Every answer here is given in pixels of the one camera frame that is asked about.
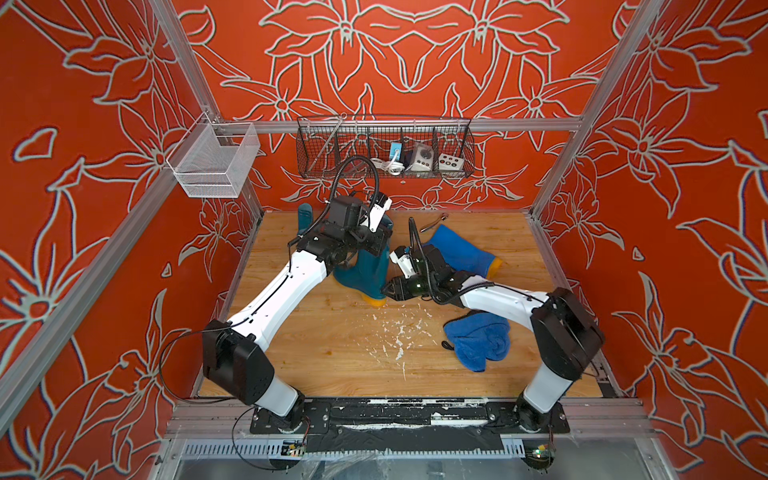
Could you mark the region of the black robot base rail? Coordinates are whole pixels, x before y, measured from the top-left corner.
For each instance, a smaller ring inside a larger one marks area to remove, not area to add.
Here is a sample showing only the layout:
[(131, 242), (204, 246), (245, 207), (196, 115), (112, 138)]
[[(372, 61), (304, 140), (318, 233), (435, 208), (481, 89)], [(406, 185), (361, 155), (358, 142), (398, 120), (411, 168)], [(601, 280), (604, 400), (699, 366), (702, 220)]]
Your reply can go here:
[(315, 397), (294, 430), (259, 411), (250, 432), (274, 459), (522, 459), (570, 426), (561, 405), (526, 415), (509, 399)]

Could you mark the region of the teal rubber boot orange sole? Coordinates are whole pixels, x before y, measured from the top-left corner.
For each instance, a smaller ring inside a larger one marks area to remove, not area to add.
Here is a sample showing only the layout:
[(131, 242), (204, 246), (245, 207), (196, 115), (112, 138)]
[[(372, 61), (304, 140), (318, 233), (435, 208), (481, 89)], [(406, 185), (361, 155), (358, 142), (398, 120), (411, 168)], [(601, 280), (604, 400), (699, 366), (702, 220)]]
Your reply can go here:
[(315, 217), (312, 205), (309, 203), (300, 204), (297, 210), (297, 215), (297, 235), (303, 236), (312, 228), (312, 225), (314, 224)]

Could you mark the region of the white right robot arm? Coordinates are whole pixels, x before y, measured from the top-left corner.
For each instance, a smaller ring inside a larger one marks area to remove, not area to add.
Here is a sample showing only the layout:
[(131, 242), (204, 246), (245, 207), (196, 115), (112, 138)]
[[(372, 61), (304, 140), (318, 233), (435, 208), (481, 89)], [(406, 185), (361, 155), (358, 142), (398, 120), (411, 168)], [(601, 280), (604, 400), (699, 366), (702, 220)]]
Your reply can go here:
[(433, 245), (399, 247), (390, 259), (401, 273), (383, 288), (388, 298), (425, 297), (466, 309), (466, 315), (444, 324), (443, 345), (467, 369), (483, 372), (488, 362), (502, 360), (511, 349), (512, 325), (532, 332), (540, 365), (513, 410), (527, 431), (542, 428), (604, 344), (594, 317), (566, 288), (537, 292), (496, 283), (452, 268)]

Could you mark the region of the blue microfiber cloth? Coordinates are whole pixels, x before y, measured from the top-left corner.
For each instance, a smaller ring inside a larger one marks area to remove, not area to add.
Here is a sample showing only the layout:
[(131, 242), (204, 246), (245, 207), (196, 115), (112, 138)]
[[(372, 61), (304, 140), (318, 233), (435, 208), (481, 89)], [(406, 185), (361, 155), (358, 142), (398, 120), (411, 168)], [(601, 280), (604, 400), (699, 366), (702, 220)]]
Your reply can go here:
[(487, 363), (504, 360), (510, 350), (509, 321), (498, 315), (473, 311), (443, 325), (444, 349), (474, 373), (484, 372)]

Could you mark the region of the blue rubber boot orange sole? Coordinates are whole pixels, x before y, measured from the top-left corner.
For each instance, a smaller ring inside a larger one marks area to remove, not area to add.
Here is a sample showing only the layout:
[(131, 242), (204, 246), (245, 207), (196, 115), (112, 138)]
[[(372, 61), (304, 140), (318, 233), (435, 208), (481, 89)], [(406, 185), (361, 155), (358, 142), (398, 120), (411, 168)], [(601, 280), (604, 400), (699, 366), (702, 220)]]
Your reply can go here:
[(435, 247), (444, 261), (457, 271), (467, 271), (486, 279), (493, 279), (503, 262), (497, 256), (473, 245), (459, 234), (440, 225), (426, 246)]

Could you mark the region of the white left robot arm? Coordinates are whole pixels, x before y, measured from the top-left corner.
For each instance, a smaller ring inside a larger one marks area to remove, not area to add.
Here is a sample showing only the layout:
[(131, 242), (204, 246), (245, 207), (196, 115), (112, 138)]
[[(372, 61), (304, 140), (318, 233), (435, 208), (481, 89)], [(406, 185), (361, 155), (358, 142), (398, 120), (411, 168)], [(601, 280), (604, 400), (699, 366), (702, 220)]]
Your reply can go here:
[(304, 297), (348, 256), (387, 256), (392, 230), (388, 217), (350, 228), (323, 221), (296, 238), (288, 263), (260, 294), (229, 319), (206, 325), (203, 376), (243, 404), (271, 413), (282, 429), (296, 429), (304, 395), (279, 378), (266, 351)]

